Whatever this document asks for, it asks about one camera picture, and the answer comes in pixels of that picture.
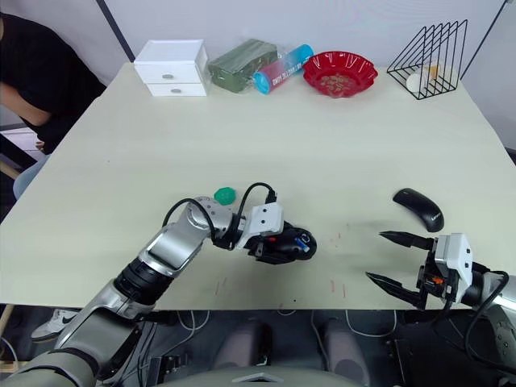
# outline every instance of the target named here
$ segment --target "drawer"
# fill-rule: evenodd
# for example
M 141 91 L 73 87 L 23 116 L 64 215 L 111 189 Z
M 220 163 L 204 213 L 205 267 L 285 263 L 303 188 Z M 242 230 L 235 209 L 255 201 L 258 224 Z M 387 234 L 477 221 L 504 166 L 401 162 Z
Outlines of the drawer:
M 144 83 L 200 83 L 195 64 L 135 64 Z
M 202 83 L 149 84 L 147 87 L 151 94 L 157 97 L 197 97 L 206 95 L 206 90 Z

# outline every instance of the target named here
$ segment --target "green package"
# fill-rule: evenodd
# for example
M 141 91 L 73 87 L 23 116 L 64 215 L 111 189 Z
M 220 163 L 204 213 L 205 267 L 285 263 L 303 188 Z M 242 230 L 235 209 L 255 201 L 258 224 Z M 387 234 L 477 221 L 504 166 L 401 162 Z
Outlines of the green package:
M 208 64 L 216 85 L 239 93 L 251 81 L 252 74 L 277 60 L 277 47 L 250 39 Z

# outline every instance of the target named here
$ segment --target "green object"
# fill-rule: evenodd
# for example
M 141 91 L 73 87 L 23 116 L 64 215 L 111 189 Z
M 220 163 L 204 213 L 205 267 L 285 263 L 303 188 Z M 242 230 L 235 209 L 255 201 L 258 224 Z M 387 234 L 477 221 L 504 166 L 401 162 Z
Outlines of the green object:
M 277 60 L 277 47 L 250 39 L 208 64 L 216 85 L 239 93 L 251 82 L 252 74 Z
M 219 202 L 223 206 L 227 206 L 228 204 L 231 204 L 235 201 L 236 191 L 231 187 L 224 187 L 218 189 L 217 192 L 215 192 L 215 195 L 213 195 L 213 197 L 217 202 Z

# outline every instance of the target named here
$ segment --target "black shirt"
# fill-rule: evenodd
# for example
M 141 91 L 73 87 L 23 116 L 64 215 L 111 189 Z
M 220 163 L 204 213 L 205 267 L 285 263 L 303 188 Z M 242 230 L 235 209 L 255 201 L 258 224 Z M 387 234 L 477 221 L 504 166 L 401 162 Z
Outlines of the black shirt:
M 48 154 L 106 87 L 50 28 L 13 15 L 2 14 L 2 20 L 0 81 L 52 114 L 39 127 L 22 119 L 45 142 Z

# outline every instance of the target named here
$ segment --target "table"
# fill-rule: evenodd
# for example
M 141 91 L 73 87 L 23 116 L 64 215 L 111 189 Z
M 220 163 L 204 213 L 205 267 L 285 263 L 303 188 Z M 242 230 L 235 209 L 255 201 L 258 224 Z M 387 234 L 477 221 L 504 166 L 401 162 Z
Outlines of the table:
M 516 273 L 516 168 L 462 85 L 416 101 L 382 70 L 349 99 L 302 77 L 268 96 L 214 86 L 207 98 L 154 98 L 125 64 L 0 226 L 0 302 L 84 306 L 173 203 L 223 186 L 238 201 L 254 181 L 312 231 L 316 256 L 272 266 L 206 241 L 158 308 L 407 309 L 364 275 L 415 289 L 426 253 L 377 236 L 429 235 L 392 202 L 404 187 L 440 205 L 441 233 L 465 232 L 476 261 Z

